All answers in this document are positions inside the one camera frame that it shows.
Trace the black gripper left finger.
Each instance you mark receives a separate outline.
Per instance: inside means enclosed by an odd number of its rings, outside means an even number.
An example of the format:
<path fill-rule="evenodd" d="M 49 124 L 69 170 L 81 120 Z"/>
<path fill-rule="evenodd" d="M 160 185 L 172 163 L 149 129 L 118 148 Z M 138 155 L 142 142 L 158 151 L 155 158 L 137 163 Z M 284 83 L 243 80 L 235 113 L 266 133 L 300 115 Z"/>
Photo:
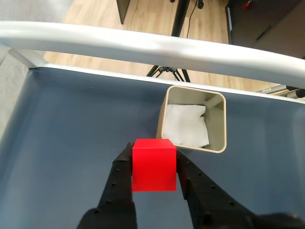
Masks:
<path fill-rule="evenodd" d="M 135 211 L 132 199 L 132 148 L 126 148 L 115 158 L 100 198 L 98 208 Z"/>

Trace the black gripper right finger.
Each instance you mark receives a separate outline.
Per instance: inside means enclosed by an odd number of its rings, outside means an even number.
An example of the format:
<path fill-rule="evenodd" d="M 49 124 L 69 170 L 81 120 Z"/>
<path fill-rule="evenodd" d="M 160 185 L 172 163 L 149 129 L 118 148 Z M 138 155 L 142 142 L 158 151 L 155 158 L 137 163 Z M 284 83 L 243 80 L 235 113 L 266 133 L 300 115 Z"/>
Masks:
<path fill-rule="evenodd" d="M 254 228 L 254 214 L 236 202 L 179 150 L 177 174 L 194 229 Z"/>

